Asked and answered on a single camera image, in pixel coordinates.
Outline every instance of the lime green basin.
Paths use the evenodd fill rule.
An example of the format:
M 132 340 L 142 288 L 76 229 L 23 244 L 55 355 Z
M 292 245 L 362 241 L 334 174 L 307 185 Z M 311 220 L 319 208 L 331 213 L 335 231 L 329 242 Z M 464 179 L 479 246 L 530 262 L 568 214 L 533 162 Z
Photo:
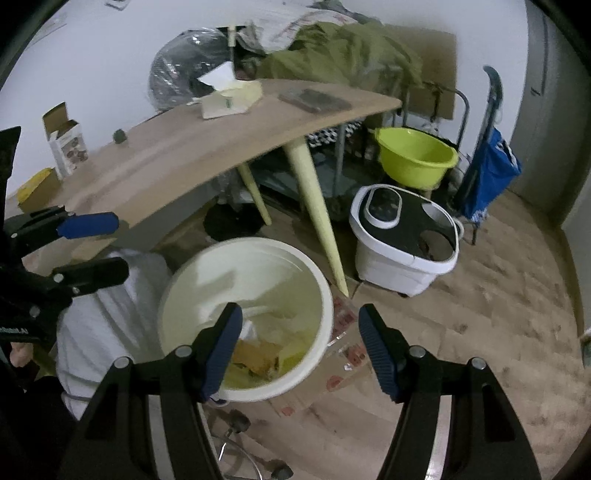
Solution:
M 431 190 L 457 163 L 457 152 L 452 147 L 418 130 L 380 128 L 375 138 L 384 171 L 407 187 Z

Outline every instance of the cardboard box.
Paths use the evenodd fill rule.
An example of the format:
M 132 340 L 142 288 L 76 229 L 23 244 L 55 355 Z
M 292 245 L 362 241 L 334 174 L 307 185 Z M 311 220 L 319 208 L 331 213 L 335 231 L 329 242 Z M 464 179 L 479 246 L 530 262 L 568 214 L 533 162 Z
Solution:
M 367 372 L 369 357 L 358 328 L 359 309 L 331 286 L 335 325 L 329 347 L 312 373 L 289 392 L 269 400 L 277 414 L 289 417 L 312 405 L 322 395 L 338 390 Z
M 32 176 L 17 191 L 18 206 L 24 213 L 44 209 L 60 189 L 55 168 L 44 168 Z
M 62 179 L 71 175 L 80 163 L 88 159 L 82 128 L 76 120 L 68 117 L 65 102 L 43 115 L 43 124 L 51 152 L 56 159 L 57 174 Z

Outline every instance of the small white box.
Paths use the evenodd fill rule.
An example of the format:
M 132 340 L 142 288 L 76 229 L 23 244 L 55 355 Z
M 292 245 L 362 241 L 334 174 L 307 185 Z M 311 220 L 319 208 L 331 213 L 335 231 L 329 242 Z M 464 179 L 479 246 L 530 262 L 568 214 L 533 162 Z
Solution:
M 43 124 L 56 159 L 57 174 L 62 179 L 71 175 L 80 163 L 88 159 L 82 127 L 68 118 L 66 103 L 55 106 L 43 115 Z

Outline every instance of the tissue box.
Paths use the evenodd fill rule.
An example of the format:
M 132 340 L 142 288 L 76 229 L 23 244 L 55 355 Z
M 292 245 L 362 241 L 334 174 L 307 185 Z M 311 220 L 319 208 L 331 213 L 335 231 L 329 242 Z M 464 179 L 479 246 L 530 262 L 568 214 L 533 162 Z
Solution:
M 223 90 L 201 98 L 203 118 L 246 112 L 262 97 L 262 85 L 258 80 L 234 80 Z

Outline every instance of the blue bag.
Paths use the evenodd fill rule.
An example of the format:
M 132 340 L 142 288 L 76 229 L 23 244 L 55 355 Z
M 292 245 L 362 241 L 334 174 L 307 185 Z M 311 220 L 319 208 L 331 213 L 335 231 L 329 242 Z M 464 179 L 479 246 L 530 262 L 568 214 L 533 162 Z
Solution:
M 521 164 L 495 128 L 490 141 L 482 142 L 474 153 L 470 167 L 476 170 L 474 184 L 460 210 L 468 220 L 480 224 L 486 218 L 489 204 L 521 174 Z

